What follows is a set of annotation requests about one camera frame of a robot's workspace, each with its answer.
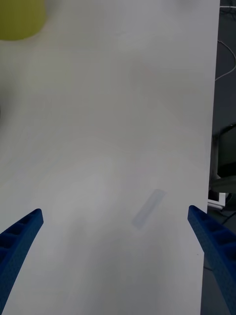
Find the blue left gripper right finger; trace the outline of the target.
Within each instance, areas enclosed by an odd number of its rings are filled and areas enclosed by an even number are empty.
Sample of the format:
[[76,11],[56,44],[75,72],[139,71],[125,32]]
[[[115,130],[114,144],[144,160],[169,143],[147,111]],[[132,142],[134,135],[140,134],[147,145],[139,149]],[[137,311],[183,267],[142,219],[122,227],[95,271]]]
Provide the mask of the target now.
[[236,235],[196,206],[188,221],[202,247],[230,314],[236,313]]

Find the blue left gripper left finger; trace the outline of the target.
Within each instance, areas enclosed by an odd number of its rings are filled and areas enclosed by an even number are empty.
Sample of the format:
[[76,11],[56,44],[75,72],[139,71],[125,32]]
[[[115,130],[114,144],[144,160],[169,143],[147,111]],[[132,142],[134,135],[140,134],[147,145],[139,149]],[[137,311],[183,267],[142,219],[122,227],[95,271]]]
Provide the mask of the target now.
[[35,209],[0,234],[0,314],[43,223],[41,209]]

